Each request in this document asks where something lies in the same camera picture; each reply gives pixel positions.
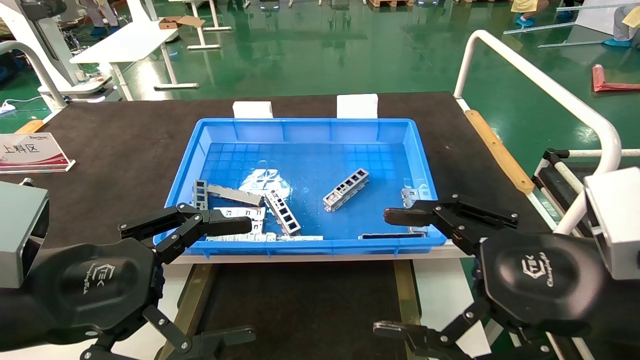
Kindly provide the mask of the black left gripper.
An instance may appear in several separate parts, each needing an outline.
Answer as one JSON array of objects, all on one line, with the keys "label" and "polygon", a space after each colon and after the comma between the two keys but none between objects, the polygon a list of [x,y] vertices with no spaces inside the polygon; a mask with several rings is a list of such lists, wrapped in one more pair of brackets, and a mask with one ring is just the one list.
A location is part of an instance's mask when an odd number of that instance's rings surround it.
[{"label": "black left gripper", "polygon": [[[25,344],[68,345],[99,336],[81,360],[130,360],[112,353],[112,347],[147,322],[173,346],[167,360],[217,360],[228,346],[253,342],[253,326],[189,338],[157,308],[162,264],[171,264],[203,237],[241,235],[252,228],[247,216],[228,218],[220,210],[179,203],[119,224],[123,240],[117,243],[42,250],[25,280]],[[173,232],[152,250],[140,243],[167,231]]]}]

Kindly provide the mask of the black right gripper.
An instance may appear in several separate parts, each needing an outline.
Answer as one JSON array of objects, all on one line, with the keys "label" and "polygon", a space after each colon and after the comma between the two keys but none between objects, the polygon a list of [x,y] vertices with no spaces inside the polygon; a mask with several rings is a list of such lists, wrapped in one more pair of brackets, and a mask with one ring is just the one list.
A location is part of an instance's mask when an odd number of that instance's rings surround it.
[{"label": "black right gripper", "polygon": [[[517,229],[518,213],[461,194],[389,207],[383,217],[394,226],[433,226],[466,255],[479,255],[484,292],[513,325],[563,336],[592,330],[597,298],[609,279],[596,244],[562,234],[497,232]],[[441,331],[388,320],[375,322],[372,330],[404,341],[418,357],[492,360],[492,354],[471,357],[457,345],[489,312],[489,301],[476,300]]]}]

